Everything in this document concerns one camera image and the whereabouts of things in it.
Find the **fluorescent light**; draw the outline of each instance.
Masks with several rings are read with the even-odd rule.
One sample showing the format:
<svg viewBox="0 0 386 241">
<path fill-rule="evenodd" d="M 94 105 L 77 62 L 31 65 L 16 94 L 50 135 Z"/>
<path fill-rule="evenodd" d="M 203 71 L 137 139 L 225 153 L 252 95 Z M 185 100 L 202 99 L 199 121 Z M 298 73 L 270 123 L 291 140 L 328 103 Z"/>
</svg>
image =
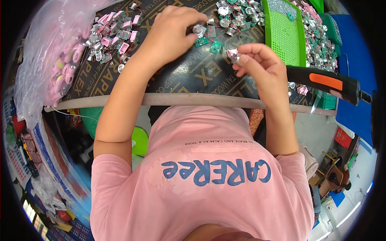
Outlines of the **fluorescent light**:
<svg viewBox="0 0 386 241">
<path fill-rule="evenodd" d="M 366 193 L 369 193 L 371 187 L 372 187 L 372 183 L 370 184 L 369 189 L 367 189 Z"/>
<path fill-rule="evenodd" d="M 320 237 L 320 239 L 316 240 L 316 241 L 321 241 L 322 239 L 324 239 L 325 237 L 327 237 L 331 232 L 328 232 L 326 233 L 325 235 L 323 235 L 322 237 Z"/>
<path fill-rule="evenodd" d="M 344 221 L 346 221 L 351 215 L 352 213 L 359 207 L 359 205 L 361 204 L 361 202 L 359 202 L 355 208 L 347 215 L 347 217 L 345 217 L 338 225 L 337 225 L 337 228 L 342 225 L 342 223 L 344 223 Z"/>
</svg>

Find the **black hair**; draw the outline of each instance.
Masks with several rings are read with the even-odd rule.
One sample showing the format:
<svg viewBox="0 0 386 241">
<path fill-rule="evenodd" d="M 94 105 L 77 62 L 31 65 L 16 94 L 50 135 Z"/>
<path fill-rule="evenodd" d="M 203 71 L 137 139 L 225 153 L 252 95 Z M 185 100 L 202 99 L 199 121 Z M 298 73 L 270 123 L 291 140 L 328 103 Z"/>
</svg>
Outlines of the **black hair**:
<svg viewBox="0 0 386 241">
<path fill-rule="evenodd" d="M 344 187 L 344 189 L 346 189 L 346 191 L 348 191 L 351 189 L 351 182 L 349 182 L 349 184 L 347 184 L 347 185 L 341 185 L 341 186 Z"/>
</svg>

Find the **red box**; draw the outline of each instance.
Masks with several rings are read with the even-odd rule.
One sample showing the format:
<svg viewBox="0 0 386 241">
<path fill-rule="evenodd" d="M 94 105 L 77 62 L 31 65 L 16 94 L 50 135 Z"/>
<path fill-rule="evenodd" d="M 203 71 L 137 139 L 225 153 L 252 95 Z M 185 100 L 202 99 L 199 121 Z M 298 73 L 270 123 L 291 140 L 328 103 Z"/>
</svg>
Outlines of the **red box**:
<svg viewBox="0 0 386 241">
<path fill-rule="evenodd" d="M 342 128 L 338 127 L 337 133 L 335 134 L 334 140 L 338 142 L 341 146 L 348 149 L 351 144 L 351 137 L 347 135 Z"/>
</svg>

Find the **hand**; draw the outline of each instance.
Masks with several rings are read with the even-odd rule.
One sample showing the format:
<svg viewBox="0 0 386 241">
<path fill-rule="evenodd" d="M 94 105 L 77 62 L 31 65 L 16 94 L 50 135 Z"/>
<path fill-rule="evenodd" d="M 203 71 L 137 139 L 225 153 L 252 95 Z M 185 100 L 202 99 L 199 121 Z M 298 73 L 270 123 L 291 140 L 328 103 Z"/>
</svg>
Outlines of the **hand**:
<svg viewBox="0 0 386 241">
<path fill-rule="evenodd" d="M 159 13 L 150 32 L 137 52 L 150 57 L 158 68 L 183 55 L 197 39 L 197 35 L 186 35 L 186 29 L 208 17 L 188 7 L 167 6 Z"/>
<path fill-rule="evenodd" d="M 245 44 L 237 48 L 241 67 L 233 65 L 237 77 L 249 73 L 256 82 L 260 99 L 267 108 L 289 106 L 287 68 L 265 44 Z"/>
</svg>

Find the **fingernail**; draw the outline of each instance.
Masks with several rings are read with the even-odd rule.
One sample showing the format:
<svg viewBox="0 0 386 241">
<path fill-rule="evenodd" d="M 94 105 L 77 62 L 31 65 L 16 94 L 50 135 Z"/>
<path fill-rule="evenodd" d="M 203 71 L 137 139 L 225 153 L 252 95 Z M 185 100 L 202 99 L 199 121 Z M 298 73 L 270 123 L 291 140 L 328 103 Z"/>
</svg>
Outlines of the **fingernail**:
<svg viewBox="0 0 386 241">
<path fill-rule="evenodd" d="M 248 56 L 245 55 L 245 54 L 241 55 L 241 56 L 240 56 L 240 59 L 239 59 L 240 64 L 242 64 L 242 65 L 245 65 L 245 64 L 248 62 L 248 60 L 249 60 L 249 58 L 248 58 Z"/>
</svg>

